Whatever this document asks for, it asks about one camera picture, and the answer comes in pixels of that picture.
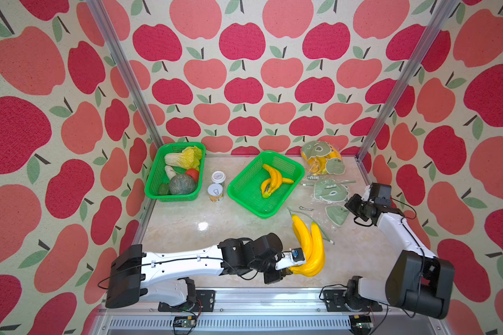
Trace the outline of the yellow banana bunch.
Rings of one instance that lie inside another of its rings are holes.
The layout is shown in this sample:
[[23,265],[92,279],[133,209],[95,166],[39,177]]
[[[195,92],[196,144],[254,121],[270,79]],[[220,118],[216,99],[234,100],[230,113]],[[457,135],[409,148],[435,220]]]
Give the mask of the yellow banana bunch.
[[308,228],[299,216],[294,214],[291,218],[293,231],[303,250],[306,263],[289,269],[293,274],[316,276],[322,271],[326,262],[321,230],[315,222],[312,222],[311,228]]

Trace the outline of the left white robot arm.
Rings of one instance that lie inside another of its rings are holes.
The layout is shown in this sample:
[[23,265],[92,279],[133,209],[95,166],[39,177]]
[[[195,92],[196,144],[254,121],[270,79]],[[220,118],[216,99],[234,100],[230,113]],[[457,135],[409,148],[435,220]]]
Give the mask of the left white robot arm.
[[196,303],[195,276],[234,275],[245,279],[250,272],[264,276],[266,284],[289,274],[290,267],[304,265],[301,248],[283,250],[274,233],[257,240],[227,239],[207,248],[181,253],[143,251],[130,246],[110,266],[105,280],[106,308],[129,307],[143,301],[166,303],[182,308]]

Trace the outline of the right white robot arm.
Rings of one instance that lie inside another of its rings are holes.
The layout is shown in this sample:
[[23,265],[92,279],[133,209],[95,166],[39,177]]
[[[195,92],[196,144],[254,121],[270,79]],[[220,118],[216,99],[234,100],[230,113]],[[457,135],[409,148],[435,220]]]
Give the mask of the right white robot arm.
[[345,205],[356,219],[371,221],[398,252],[385,281],[353,276],[345,291],[345,305],[360,311],[377,302],[444,319],[449,312],[454,266],[430,251],[413,233],[405,215],[388,205],[385,200],[365,201],[360,195],[353,195]]

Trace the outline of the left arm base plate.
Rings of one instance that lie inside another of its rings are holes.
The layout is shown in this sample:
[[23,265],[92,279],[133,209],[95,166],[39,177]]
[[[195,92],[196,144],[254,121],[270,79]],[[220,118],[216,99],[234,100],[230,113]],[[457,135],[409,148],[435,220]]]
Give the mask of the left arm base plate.
[[193,312],[198,314],[199,312],[213,312],[215,305],[215,290],[196,290],[195,295],[188,296],[184,303],[177,305],[176,307],[171,307],[166,303],[159,303],[159,312]]

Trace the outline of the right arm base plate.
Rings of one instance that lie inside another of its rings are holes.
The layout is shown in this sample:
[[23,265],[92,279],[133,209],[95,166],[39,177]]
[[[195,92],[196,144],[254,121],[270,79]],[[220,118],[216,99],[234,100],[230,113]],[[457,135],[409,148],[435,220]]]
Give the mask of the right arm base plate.
[[353,290],[337,286],[322,288],[319,299],[325,304],[328,312],[369,314],[370,312],[382,312],[384,310],[377,301],[360,297]]

